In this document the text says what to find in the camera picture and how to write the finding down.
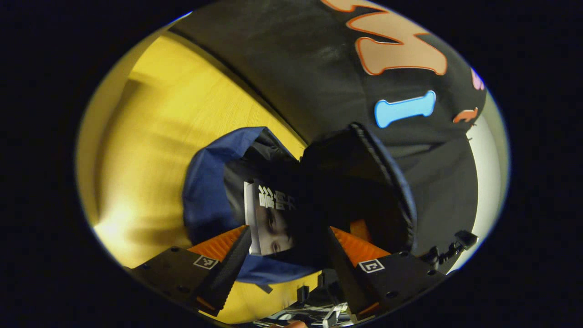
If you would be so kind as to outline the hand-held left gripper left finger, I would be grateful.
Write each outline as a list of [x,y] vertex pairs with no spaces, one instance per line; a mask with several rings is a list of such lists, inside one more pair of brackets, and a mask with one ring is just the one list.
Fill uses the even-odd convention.
[[194,311],[217,316],[224,308],[251,246],[247,225],[188,249],[173,246],[127,268],[138,282]]

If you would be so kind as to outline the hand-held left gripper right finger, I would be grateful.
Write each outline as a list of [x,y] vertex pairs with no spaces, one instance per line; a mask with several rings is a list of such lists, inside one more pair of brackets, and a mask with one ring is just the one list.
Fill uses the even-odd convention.
[[406,251],[389,253],[333,226],[326,242],[354,322],[394,312],[447,278]]

